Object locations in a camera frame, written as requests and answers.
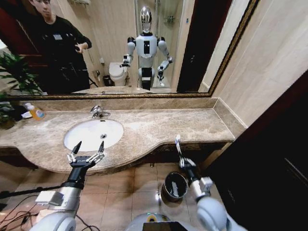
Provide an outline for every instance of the humanoid robot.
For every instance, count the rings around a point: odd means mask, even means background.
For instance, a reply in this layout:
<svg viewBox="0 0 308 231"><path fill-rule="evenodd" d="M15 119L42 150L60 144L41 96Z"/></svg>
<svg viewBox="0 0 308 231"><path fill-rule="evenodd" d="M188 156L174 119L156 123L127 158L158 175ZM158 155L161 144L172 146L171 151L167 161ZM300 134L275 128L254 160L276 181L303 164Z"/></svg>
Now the humanoid robot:
<svg viewBox="0 0 308 231"><path fill-rule="evenodd" d="M141 9L140 21L142 24L142 33L136 39L133 37L128 38L128 54L124 55L123 64L120 67L130 67L131 62L133 61L134 50L136 48L141 66L138 73L139 84L143 89L150 90L151 83L155 76L153 61L157 52L157 47L166 57L157 69L157 77L161 86L164 86L162 83L164 71L168 68L169 64L173 62L173 58L169 56L164 37L157 39L157 37L151 33L152 14L149 7L143 7Z"/></svg>

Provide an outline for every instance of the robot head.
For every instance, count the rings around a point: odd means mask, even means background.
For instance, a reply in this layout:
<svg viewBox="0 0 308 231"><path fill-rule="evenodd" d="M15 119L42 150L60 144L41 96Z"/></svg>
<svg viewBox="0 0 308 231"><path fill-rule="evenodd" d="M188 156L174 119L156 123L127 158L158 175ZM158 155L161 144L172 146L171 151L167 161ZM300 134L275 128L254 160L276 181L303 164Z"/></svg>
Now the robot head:
<svg viewBox="0 0 308 231"><path fill-rule="evenodd" d="M142 30L145 34L151 30L152 14L149 7L143 7L140 12L140 21L142 24Z"/></svg>

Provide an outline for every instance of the mirror frame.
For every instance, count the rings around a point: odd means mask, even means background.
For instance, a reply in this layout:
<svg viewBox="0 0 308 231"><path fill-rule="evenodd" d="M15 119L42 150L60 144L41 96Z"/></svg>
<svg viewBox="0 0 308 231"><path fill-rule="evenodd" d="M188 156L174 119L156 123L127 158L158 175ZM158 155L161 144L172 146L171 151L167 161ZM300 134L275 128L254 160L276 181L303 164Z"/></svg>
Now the mirror frame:
<svg viewBox="0 0 308 231"><path fill-rule="evenodd" d="M145 94L110 94L110 95L42 95L42 96L6 96L5 100L24 101L24 100L96 100L96 99L125 99L125 98L203 98L211 97L219 83L247 25L253 15L259 0L250 0L241 18L241 21L233 35L231 43L225 53L225 56L219 66L213 82L204 93L145 93Z"/></svg>

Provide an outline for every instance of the white sink basin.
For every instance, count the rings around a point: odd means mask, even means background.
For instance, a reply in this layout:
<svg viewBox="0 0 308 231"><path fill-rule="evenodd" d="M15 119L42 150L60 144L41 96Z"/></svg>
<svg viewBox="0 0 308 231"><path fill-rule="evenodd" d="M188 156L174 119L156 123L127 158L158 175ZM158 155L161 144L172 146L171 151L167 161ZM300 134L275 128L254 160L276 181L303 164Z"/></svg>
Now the white sink basin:
<svg viewBox="0 0 308 231"><path fill-rule="evenodd" d="M104 140L104 148L116 144L123 136L123 126L113 120L91 120L70 129L64 145L72 150L82 141L80 152L97 151Z"/></svg>

